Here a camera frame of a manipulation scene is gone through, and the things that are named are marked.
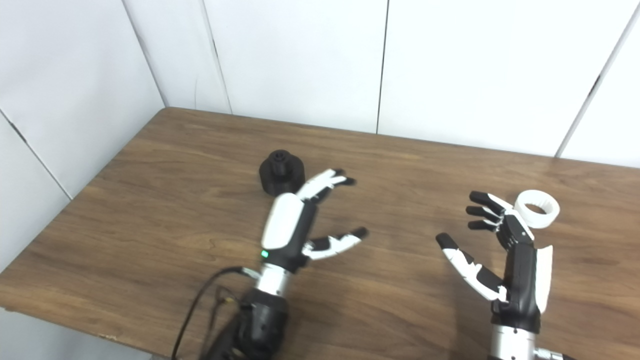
wood grain surface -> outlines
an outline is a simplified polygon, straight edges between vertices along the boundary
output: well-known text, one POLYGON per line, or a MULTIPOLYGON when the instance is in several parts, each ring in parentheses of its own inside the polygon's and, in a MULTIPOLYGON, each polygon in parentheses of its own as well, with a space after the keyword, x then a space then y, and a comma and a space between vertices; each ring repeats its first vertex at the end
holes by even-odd
MULTIPOLYGON (((321 205, 313 236, 361 225, 371 235, 295 277, 279 359, 484 359, 489 303, 434 237, 447 231, 501 274, 495 236, 467 229, 468 193, 513 202, 531 188, 562 207, 534 230, 538 247, 555 247, 538 345, 581 360, 640 358, 640 170, 176 108, 158 113, 0 274, 0 306, 167 356, 211 273, 259 267, 273 199, 257 170, 280 148, 304 161, 307 177, 340 167, 358 180, 321 205)), ((195 358, 210 306, 211 297, 182 358, 195 358)))

wire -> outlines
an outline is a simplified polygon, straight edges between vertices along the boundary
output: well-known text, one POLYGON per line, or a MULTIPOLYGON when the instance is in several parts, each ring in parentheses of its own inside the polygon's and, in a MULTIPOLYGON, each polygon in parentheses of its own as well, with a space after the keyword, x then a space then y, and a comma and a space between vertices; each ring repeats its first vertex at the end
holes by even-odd
POLYGON ((200 298, 202 297, 202 295, 205 293, 205 291, 207 291, 207 289, 214 283, 214 281, 219 278, 222 275, 225 274, 233 274, 233 273, 237 273, 237 274, 241 274, 241 275, 245 275, 244 272, 244 268, 241 266, 231 266, 228 268, 224 268, 222 270, 220 270, 219 272, 216 272, 215 274, 211 275, 210 278, 208 278, 202 285, 202 287, 200 288, 200 290, 198 290, 198 293, 196 294, 196 297, 193 299, 192 303, 191 303, 191 307, 189 308, 189 311, 187 312, 187 316, 184 318, 184 322, 182 323, 182 327, 180 328, 180 332, 178 332, 178 337, 175 339, 175 344, 173 346, 173 352, 171 354, 171 360, 178 360, 177 355, 178 355, 178 348, 180 347, 180 342, 182 341, 182 337, 184 335, 184 331, 187 329, 187 325, 189 325, 189 321, 191 320, 191 315, 193 315, 193 311, 195 310, 196 306, 198 305, 198 302, 200 301, 200 298))
POLYGON ((218 286, 218 288, 216 289, 216 302, 213 305, 213 308, 211 309, 211 315, 209 316, 209 327, 207 328, 207 332, 204 336, 204 339, 202 340, 202 346, 200 347, 200 356, 198 357, 199 359, 202 359, 202 356, 205 354, 205 352, 209 348, 209 338, 211 337, 211 332, 213 331, 216 325, 216 317, 218 315, 218 309, 222 305, 228 304, 229 302, 235 302, 236 304, 239 304, 237 297, 231 292, 231 290, 229 290, 224 286, 218 286), (226 291, 230 296, 220 297, 220 294, 222 293, 222 291, 226 291))

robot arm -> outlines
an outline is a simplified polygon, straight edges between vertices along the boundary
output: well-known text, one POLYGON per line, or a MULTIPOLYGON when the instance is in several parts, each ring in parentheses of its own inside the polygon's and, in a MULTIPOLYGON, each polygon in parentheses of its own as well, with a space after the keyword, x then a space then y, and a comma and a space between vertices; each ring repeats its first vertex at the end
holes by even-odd
POLYGON ((540 332, 540 316, 547 308, 551 285, 553 248, 534 247, 534 236, 518 211, 504 200, 482 192, 471 192, 467 213, 484 217, 468 223, 472 230, 489 230, 506 250, 504 277, 474 263, 474 258, 458 248, 446 233, 436 240, 464 280, 492 301, 493 341, 489 359, 532 360, 552 358, 553 353, 535 347, 540 332))
POLYGON ((350 249, 367 235, 361 227, 349 234, 308 240, 317 205, 338 185, 353 185, 344 171, 328 169, 307 181, 295 194, 276 198, 262 236, 262 262, 295 273, 309 259, 334 256, 350 249))
POLYGON ((317 205, 338 185, 355 181, 342 170, 328 169, 307 181, 297 193, 283 193, 271 208, 262 236, 262 272, 241 301, 241 310, 222 330, 201 360, 269 360, 282 344, 289 305, 289 279, 311 260, 344 252, 367 236, 360 227, 348 234, 309 240, 317 205))

